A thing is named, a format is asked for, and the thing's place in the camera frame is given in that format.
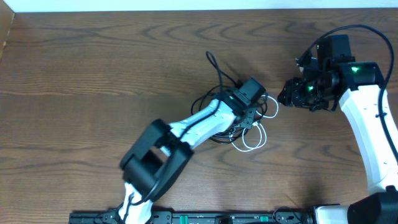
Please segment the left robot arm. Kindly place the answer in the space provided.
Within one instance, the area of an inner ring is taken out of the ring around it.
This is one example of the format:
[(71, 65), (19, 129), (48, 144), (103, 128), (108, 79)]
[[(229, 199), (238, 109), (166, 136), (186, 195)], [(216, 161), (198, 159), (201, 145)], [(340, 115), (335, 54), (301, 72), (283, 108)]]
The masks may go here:
[(265, 92), (251, 78), (232, 90), (220, 90), (206, 108), (189, 118), (170, 124), (161, 119), (151, 122), (119, 164), (126, 190), (119, 222), (146, 223), (153, 203), (175, 183), (194, 149), (254, 114)]

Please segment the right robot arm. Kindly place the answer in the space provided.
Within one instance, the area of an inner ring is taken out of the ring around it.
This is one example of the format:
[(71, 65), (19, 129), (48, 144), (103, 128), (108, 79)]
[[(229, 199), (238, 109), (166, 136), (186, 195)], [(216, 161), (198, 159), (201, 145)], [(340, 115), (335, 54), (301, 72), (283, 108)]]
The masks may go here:
[(286, 81), (277, 100), (310, 111), (340, 107), (354, 132), (366, 171), (369, 195), (351, 205), (316, 205), (309, 223), (397, 223), (397, 142), (384, 79), (375, 62), (358, 62), (347, 35), (321, 38), (317, 57), (297, 65), (301, 78)]

